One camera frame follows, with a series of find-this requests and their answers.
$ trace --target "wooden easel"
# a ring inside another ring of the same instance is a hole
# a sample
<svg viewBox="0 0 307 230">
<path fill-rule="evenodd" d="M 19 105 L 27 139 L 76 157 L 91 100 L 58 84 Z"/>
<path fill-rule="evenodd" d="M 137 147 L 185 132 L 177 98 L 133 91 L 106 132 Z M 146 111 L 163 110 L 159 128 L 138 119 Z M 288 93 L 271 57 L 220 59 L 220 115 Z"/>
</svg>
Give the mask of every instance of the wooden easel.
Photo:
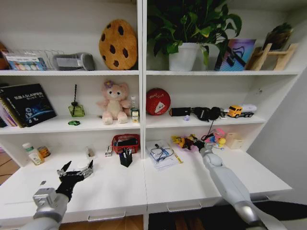
<svg viewBox="0 0 307 230">
<path fill-rule="evenodd" d="M 250 60 L 248 61 L 245 69 L 247 70 L 261 70 L 261 67 L 268 55 L 277 56 L 277 62 L 274 70 L 283 70 L 291 56 L 297 49 L 298 44 L 293 43 L 286 51 L 270 51 L 272 43 L 268 43 L 264 50 L 261 47 L 255 48 Z"/>
</svg>

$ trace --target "pink teddy bear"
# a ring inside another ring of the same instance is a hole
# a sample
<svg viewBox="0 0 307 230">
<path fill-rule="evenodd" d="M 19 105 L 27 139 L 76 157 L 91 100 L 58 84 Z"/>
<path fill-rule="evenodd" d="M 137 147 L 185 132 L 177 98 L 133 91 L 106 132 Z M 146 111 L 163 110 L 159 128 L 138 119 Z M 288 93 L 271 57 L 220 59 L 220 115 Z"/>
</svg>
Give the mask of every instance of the pink teddy bear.
<svg viewBox="0 0 307 230">
<path fill-rule="evenodd" d="M 97 102 L 97 105 L 104 110 L 102 120 L 105 125 L 112 124 L 116 119 L 120 124 L 128 122 L 131 107 L 131 101 L 125 100 L 128 94 L 129 89 L 126 83 L 115 85 L 108 80 L 102 85 L 102 95 L 105 100 Z"/>
</svg>

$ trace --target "red basketball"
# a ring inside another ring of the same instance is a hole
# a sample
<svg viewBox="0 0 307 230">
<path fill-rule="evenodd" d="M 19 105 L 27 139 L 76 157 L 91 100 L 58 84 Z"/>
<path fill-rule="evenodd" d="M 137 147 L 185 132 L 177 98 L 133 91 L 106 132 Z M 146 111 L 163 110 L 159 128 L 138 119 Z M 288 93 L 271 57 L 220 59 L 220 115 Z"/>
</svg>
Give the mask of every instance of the red basketball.
<svg viewBox="0 0 307 230">
<path fill-rule="evenodd" d="M 150 115 L 162 115 L 171 105 L 169 94 L 159 88 L 151 89 L 146 94 L 146 111 Z"/>
</svg>

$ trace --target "white flower pot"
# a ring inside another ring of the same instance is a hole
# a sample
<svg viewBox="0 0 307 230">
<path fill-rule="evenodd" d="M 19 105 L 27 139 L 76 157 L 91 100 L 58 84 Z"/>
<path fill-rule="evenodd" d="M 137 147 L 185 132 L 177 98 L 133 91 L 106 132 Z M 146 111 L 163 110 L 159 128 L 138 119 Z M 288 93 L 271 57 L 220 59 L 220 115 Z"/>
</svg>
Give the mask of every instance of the white flower pot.
<svg viewBox="0 0 307 230">
<path fill-rule="evenodd" d="M 197 43 L 183 43 L 178 53 L 169 55 L 169 70 L 191 71 L 199 48 Z"/>
</svg>

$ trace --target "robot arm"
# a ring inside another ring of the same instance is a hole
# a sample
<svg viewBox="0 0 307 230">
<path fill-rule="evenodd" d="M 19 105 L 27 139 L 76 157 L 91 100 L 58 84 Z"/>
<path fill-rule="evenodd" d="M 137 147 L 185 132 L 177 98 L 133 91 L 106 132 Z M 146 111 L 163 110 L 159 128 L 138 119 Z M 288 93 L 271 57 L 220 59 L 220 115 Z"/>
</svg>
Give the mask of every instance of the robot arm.
<svg viewBox="0 0 307 230">
<path fill-rule="evenodd" d="M 93 161 L 82 171 L 67 172 L 71 161 L 58 170 L 61 184 L 58 189 L 41 188 L 33 196 L 37 210 L 33 221 L 20 230 L 58 230 L 71 200 L 74 186 L 93 173 Z"/>
<path fill-rule="evenodd" d="M 212 143 L 196 141 L 203 163 L 221 196 L 230 203 L 238 215 L 251 226 L 260 226 L 268 230 L 286 230 L 275 217 L 258 209 L 250 199 L 250 193 L 232 170 L 225 167 L 223 160 L 212 152 Z"/>
</svg>

